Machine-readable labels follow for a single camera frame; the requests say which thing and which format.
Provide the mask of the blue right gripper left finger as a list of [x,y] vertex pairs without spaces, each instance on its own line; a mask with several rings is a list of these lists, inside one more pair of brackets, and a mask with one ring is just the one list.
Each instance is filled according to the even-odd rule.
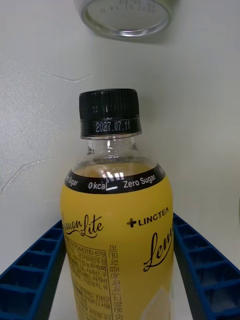
[[58,221],[0,276],[1,320],[47,320],[66,256]]

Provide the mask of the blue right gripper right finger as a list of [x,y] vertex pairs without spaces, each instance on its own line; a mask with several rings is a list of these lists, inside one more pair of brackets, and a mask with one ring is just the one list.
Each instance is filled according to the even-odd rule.
[[174,253],[194,320],[240,319],[240,271],[178,215]]

